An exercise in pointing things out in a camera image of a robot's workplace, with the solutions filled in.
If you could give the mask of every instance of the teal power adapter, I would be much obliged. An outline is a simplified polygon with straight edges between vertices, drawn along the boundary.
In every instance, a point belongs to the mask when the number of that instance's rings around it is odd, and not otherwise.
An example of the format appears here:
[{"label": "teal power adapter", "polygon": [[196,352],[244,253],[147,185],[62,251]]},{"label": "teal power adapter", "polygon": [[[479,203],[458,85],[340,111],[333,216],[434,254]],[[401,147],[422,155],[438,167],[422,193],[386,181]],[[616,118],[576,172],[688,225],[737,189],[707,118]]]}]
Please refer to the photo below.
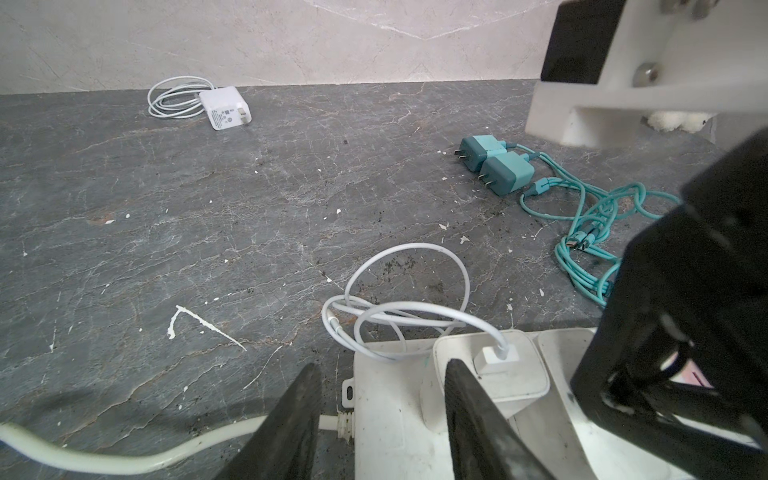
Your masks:
[{"label": "teal power adapter", "polygon": [[459,160],[464,162],[469,171],[477,173],[486,159],[506,151],[507,142],[496,140],[493,135],[474,135],[462,138],[461,145],[453,154],[459,156]]},{"label": "teal power adapter", "polygon": [[528,163],[531,156],[516,154],[513,151],[488,156],[480,167],[478,179],[493,190],[498,196],[510,194],[531,182],[534,168]]}]

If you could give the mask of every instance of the cable strain relief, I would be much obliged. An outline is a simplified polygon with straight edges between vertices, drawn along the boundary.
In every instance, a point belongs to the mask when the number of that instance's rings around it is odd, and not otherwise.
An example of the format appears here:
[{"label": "cable strain relief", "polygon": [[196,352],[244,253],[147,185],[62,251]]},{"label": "cable strain relief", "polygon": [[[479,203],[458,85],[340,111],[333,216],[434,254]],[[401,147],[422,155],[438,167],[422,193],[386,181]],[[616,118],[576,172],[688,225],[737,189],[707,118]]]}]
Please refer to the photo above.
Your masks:
[{"label": "cable strain relief", "polygon": [[349,443],[350,439],[355,438],[355,413],[337,412],[336,437],[344,439]]}]

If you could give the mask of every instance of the white charging cable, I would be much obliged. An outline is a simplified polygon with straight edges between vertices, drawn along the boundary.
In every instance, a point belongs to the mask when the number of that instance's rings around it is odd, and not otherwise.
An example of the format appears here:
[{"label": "white charging cable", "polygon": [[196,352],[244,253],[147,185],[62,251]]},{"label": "white charging cable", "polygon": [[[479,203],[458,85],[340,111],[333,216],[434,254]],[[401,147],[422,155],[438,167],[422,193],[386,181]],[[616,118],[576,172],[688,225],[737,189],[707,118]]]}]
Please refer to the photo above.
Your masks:
[{"label": "white charging cable", "polygon": [[[157,90],[163,84],[170,83],[172,81],[179,80],[192,80],[179,84],[175,87],[169,88],[163,93],[159,94],[154,100],[152,100],[152,93]],[[192,77],[190,75],[182,75],[180,77],[166,78],[163,81],[159,81],[147,92],[147,103],[149,104],[149,114],[157,118],[192,118],[203,113],[205,109],[200,99],[197,97],[202,91],[215,90],[216,87],[209,80],[202,77]],[[170,102],[169,100],[178,100],[179,97],[184,95],[192,95],[192,98],[184,101]]]},{"label": "white charging cable", "polygon": [[[374,305],[368,300],[364,300],[349,294],[349,291],[352,289],[352,285],[354,285],[360,274],[364,272],[369,266],[373,265],[375,262],[381,260],[387,255],[399,252],[401,250],[411,249],[436,250],[440,253],[448,255],[454,262],[456,262],[458,268],[461,269],[462,275],[464,276],[464,300],[462,301],[462,306],[458,310],[448,308],[447,306],[424,302],[389,302],[383,303],[381,305]],[[363,355],[366,355],[374,360],[379,360],[381,362],[398,362],[399,360],[403,360],[409,357],[425,355],[429,351],[429,349],[418,349],[409,352],[406,344],[406,338],[403,336],[399,326],[428,326],[434,328],[438,331],[438,333],[440,333],[440,336],[443,336],[450,334],[454,328],[463,327],[466,324],[469,324],[491,335],[497,343],[497,345],[494,347],[496,356],[499,359],[507,358],[507,352],[509,351],[509,343],[507,342],[507,339],[490,323],[485,322],[484,320],[481,320],[474,315],[466,313],[464,309],[467,307],[468,302],[469,274],[467,273],[466,267],[464,267],[464,263],[462,263],[462,261],[455,255],[455,253],[453,253],[451,250],[448,250],[447,248],[435,245],[434,243],[404,243],[403,245],[388,248],[387,250],[377,253],[368,259],[368,261],[366,261],[363,265],[361,265],[360,268],[357,269],[357,271],[352,275],[352,278],[349,279],[349,282],[347,282],[346,288],[344,289],[344,294],[332,296],[325,302],[325,304],[323,304],[323,308],[320,310],[320,316],[323,318],[323,325],[325,325],[326,330],[335,341],[350,350],[360,352]],[[329,313],[329,307],[357,316],[357,321],[355,321],[354,326],[355,338],[350,337],[349,334],[344,331],[344,328],[342,328],[341,324],[339,323],[339,319]],[[440,316],[447,316],[448,318],[452,318],[453,321],[423,319],[419,316],[407,313],[404,310],[434,313]],[[395,330],[395,334],[402,344],[402,351],[398,353],[392,353],[375,351],[368,348],[360,333],[360,327],[365,322],[391,326],[392,329]]]},{"label": "white charging cable", "polygon": [[[98,473],[102,475],[140,475],[181,462],[201,450],[208,449],[226,440],[253,433],[259,429],[265,419],[266,416],[261,416],[225,425],[212,432],[187,440],[166,452],[141,457],[103,455],[65,449],[41,439],[15,423],[0,423],[0,441],[5,442],[12,449],[36,462],[61,468],[62,470],[69,470],[70,472]],[[321,415],[318,426],[320,430],[336,430],[339,438],[349,439],[353,434],[349,431],[348,424],[349,419],[346,417]]]}]

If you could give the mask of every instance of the label on charger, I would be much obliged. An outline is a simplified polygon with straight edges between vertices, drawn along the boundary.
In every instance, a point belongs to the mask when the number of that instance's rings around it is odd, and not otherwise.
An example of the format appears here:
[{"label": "label on charger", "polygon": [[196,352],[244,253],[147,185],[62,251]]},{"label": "label on charger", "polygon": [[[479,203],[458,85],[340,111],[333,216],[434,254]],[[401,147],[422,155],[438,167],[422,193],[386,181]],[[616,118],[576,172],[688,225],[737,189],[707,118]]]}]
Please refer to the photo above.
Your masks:
[{"label": "label on charger", "polygon": [[218,108],[208,114],[210,122],[216,130],[242,125],[243,120],[235,107]]}]

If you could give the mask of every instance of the cable connector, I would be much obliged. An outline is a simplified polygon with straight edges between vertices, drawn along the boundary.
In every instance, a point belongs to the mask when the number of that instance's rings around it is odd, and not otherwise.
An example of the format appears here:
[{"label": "cable connector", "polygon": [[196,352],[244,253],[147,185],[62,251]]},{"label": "cable connector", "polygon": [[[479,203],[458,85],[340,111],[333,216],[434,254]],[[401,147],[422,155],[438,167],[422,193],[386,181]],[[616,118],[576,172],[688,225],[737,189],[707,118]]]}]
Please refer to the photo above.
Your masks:
[{"label": "cable connector", "polygon": [[533,197],[535,195],[541,195],[547,190],[549,190],[549,177],[539,178],[525,191],[524,195],[526,197]]}]

